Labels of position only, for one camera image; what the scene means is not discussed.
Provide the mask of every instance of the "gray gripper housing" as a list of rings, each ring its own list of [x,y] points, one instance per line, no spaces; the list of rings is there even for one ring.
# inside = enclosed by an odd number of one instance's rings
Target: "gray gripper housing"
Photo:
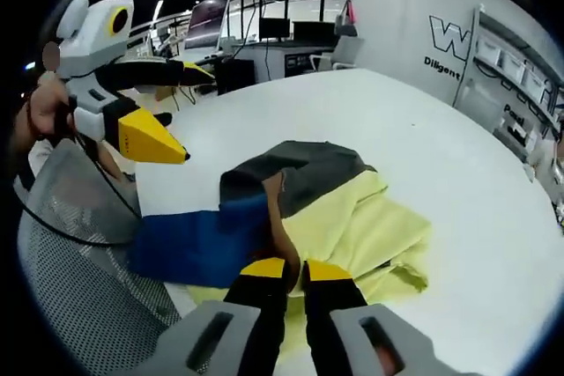
[[[375,353],[376,339],[383,340],[383,346],[392,346],[397,353],[397,361],[403,369],[396,376],[479,376],[456,372],[439,361],[434,356],[431,339],[385,306],[376,304],[335,310],[330,317],[343,342],[354,376],[384,376]]]
[[[205,301],[163,332],[150,358],[112,375],[198,376],[197,370],[205,366],[206,376],[236,376],[259,314],[255,307]]]

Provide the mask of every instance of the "yellow cloth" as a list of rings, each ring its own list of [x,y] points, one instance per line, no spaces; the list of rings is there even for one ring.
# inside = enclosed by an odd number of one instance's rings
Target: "yellow cloth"
[[[386,187],[378,173],[365,171],[282,221],[302,262],[316,259],[346,269],[368,304],[427,287],[420,259],[427,249],[431,225],[386,198]],[[388,261],[389,266],[379,268]],[[188,286],[188,291],[196,304],[223,299],[227,293],[199,286]],[[286,335],[278,360],[307,344],[301,281],[289,296]]]

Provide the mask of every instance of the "gray mesh fabric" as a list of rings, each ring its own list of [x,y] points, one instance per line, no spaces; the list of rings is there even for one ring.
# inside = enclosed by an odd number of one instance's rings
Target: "gray mesh fabric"
[[[138,210],[135,192],[118,187]],[[51,153],[27,207],[69,235],[98,242],[131,240],[136,217],[88,157],[63,141]],[[22,214],[19,259],[37,306],[86,372],[132,368],[180,319],[162,284],[131,274],[124,247],[93,248],[65,240]]]

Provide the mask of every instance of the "round table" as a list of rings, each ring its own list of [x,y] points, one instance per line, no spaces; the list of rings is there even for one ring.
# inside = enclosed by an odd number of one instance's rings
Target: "round table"
[[[145,216],[216,210],[219,176],[284,140],[356,150],[391,199],[433,224],[429,288],[385,305],[458,371],[509,373],[558,308],[564,239],[545,191],[491,134],[410,85],[368,70],[307,74],[202,101],[169,129],[192,158],[137,164]],[[186,313],[188,294],[170,288]],[[286,372],[315,374],[307,352],[277,369]]]

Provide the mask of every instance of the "dark gray cloth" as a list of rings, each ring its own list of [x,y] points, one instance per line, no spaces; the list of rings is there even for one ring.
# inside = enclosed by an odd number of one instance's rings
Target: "dark gray cloth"
[[[375,171],[354,150],[328,142],[284,141],[221,175],[219,197],[224,203],[259,195],[262,181],[282,172],[278,204],[281,217],[290,217],[366,170]]]

